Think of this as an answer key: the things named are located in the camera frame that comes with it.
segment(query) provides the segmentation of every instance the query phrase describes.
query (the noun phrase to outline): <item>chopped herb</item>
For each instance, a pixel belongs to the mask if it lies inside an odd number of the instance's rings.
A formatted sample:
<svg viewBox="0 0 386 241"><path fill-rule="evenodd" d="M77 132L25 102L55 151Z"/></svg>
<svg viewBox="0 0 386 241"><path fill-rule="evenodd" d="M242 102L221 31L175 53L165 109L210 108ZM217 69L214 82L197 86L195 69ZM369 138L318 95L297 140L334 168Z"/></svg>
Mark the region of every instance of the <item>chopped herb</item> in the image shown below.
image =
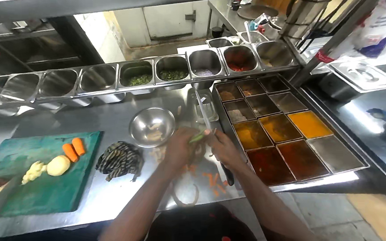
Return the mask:
<svg viewBox="0 0 386 241"><path fill-rule="evenodd" d="M152 78L153 78L152 75L135 76L129 80L129 83L127 84L127 86L145 85L145 84L148 84Z"/></svg>
<svg viewBox="0 0 386 241"><path fill-rule="evenodd" d="M182 70L162 70L160 72L160 78L163 81L180 80L187 77L188 73Z"/></svg>

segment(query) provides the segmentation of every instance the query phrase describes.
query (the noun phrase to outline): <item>potato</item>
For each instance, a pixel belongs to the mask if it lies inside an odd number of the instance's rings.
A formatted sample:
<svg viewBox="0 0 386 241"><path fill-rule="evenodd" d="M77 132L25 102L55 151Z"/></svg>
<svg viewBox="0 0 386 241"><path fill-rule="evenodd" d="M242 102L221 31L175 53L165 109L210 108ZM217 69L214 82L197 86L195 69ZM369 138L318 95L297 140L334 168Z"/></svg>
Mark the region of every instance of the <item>potato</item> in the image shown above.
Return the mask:
<svg viewBox="0 0 386 241"><path fill-rule="evenodd" d="M51 176L60 176L70 165L71 162L66 156L57 156L47 164L47 173Z"/></svg>

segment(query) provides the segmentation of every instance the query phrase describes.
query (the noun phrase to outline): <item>orange shred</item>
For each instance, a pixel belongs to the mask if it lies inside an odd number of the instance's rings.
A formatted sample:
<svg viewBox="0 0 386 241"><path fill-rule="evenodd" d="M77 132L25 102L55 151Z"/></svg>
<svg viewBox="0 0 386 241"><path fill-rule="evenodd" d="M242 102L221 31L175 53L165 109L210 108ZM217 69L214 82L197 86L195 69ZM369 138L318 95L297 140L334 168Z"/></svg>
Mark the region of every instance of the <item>orange shred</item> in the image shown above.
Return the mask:
<svg viewBox="0 0 386 241"><path fill-rule="evenodd" d="M216 189L212 189L212 191L214 192L216 197L218 197L220 195Z"/></svg>
<svg viewBox="0 0 386 241"><path fill-rule="evenodd" d="M220 191L222 191L222 193L226 193L226 190L220 184L217 184L217 187Z"/></svg>
<svg viewBox="0 0 386 241"><path fill-rule="evenodd" d="M214 180L213 180L213 182L212 182L212 184L213 184L213 186L215 186L215 184L217 184L217 178L218 178L218 173L216 173L215 174L215 176L214 176Z"/></svg>

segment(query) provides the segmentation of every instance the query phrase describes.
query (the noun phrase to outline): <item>tiled floor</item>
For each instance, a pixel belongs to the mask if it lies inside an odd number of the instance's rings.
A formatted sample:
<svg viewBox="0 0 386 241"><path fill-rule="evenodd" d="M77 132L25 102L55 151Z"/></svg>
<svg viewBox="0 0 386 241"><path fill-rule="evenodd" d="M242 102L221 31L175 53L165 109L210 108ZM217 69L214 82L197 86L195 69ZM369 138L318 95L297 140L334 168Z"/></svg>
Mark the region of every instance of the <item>tiled floor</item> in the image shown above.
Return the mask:
<svg viewBox="0 0 386 241"><path fill-rule="evenodd" d="M320 241L381 241L345 194L278 193L281 200ZM222 202L246 223L258 240L266 240L246 198Z"/></svg>

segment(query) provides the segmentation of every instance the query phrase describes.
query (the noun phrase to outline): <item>white wall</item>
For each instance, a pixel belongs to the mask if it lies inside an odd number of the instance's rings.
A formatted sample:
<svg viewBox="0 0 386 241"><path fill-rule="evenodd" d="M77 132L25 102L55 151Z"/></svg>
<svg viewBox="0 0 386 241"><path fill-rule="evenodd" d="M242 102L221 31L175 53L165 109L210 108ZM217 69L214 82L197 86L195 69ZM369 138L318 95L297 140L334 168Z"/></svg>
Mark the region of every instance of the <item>white wall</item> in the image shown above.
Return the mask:
<svg viewBox="0 0 386 241"><path fill-rule="evenodd" d="M180 37L177 40L199 39L206 36L209 15L207 0L193 2L193 10L196 10L193 34L191 36ZM159 43L159 41L150 39L142 8L117 10L114 11L114 14L129 47L149 46ZM213 14L210 28L215 26L217 26L217 16Z"/></svg>
<svg viewBox="0 0 386 241"><path fill-rule="evenodd" d="M74 15L105 63L125 61L103 12Z"/></svg>

